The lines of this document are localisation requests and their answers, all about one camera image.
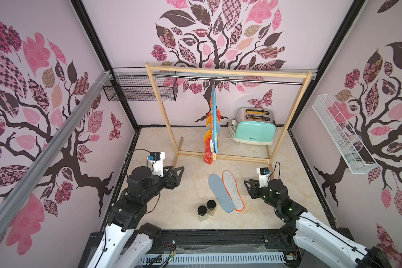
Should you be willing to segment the grey blue insole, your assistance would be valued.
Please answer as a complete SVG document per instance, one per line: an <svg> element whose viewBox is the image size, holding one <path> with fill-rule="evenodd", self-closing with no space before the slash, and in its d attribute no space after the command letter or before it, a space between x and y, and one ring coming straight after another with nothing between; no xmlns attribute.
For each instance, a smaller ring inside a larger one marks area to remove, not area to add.
<svg viewBox="0 0 402 268"><path fill-rule="evenodd" d="M231 197L225 189L222 178L219 177L217 174L211 174L208 177L208 184L222 209L227 213L233 212L235 206L232 202Z"/></svg>

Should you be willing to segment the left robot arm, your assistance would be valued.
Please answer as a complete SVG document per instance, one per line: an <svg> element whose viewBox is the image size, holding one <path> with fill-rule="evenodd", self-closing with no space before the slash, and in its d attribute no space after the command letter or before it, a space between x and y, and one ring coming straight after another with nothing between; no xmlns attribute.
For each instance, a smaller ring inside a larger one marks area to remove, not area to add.
<svg viewBox="0 0 402 268"><path fill-rule="evenodd" d="M135 168L127 178L121 198L112 207L105 232L91 258L89 268L134 268L154 245L160 244L161 228L138 224L147 214L147 204L163 189L173 190L181 183L185 168L166 166L163 176L147 166Z"/></svg>

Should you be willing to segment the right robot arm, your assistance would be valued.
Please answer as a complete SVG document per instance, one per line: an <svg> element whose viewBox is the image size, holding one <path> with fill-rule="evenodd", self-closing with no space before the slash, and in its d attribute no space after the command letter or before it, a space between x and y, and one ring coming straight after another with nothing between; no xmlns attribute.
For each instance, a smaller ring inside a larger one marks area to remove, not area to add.
<svg viewBox="0 0 402 268"><path fill-rule="evenodd" d="M262 199L274 208L275 215L285 225L281 243L308 251L331 268L390 268L386 255L377 247L367 247L328 227L312 213L289 197L280 179L266 185L258 180L246 180L244 185L252 199Z"/></svg>

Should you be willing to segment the orange rimmed grey insole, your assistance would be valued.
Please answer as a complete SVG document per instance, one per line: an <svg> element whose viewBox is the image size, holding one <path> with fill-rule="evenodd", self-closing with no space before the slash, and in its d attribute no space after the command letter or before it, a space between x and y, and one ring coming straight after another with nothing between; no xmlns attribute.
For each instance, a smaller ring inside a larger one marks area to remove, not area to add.
<svg viewBox="0 0 402 268"><path fill-rule="evenodd" d="M234 205L235 211L242 212L245 209L245 204L239 193L237 181L229 170L225 170L222 174L222 181L230 199Z"/></svg>

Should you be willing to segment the wooden clothes rack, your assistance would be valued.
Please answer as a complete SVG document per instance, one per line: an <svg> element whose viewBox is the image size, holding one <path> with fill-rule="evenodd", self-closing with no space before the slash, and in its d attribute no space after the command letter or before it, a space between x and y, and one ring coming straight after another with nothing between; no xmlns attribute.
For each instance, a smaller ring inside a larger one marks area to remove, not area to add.
<svg viewBox="0 0 402 268"><path fill-rule="evenodd" d="M259 164L268 164L271 165L272 161L276 158L276 155L279 151L279 147L284 139L285 133L288 130L291 120L294 118L296 110L302 100L304 93L306 92L310 82L316 75L316 72L311 70L307 70L306 72L298 72L298 71L282 71L282 70L273 70L273 71L259 71L259 70L228 70L228 69L206 69L206 68L184 68L184 67L169 67L169 66L158 66L151 65L150 63L145 64L146 72L148 78L150 80L151 86L154 91L154 95L156 97L156 101L159 105L161 114L165 121L166 129L169 133L169 136L172 141L172 145L174 146L175 157L173 161L173 166L176 166L178 163L178 158L180 156L191 156L191 157L204 157L204 152L197 151L185 151L182 150L182 145L184 139L181 138L179 142L176 141L171 124L169 122L168 116L166 114L166 109L163 104L163 100L159 91L159 87L157 86L157 82L155 80L156 77L165 76L165 72L175 72L175 73L194 73L196 76L193 76L193 79L201 79L201 80L230 80L234 81L234 78L237 78L238 82L243 82L241 77L268 77L268 78L294 78L301 79L301 82L281 82L281 81L265 81L265 84L286 84L286 85L297 85L300 87L297 96L293 102L293 106L289 111L287 121L283 126L283 130L278 138L278 141L275 143L275 147L270 152L269 147L267 147L267 152L269 157L252 157L252 156L237 156L237 155L226 155L219 154L217 152L213 152L212 157L213 160L231 160L231 161L241 161L248 163L259 163Z"/></svg>

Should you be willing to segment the blue clip hanger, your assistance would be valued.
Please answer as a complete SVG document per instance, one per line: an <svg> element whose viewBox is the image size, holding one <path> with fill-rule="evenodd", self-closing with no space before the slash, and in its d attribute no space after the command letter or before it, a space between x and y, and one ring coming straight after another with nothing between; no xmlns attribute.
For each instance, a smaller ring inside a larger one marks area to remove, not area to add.
<svg viewBox="0 0 402 268"><path fill-rule="evenodd" d="M211 131L212 131L212 140L211 140L211 151L212 158L216 160L216 155L218 153L218 134L217 134L217 98L216 98L216 80L213 80L212 93L211 93Z"/></svg>

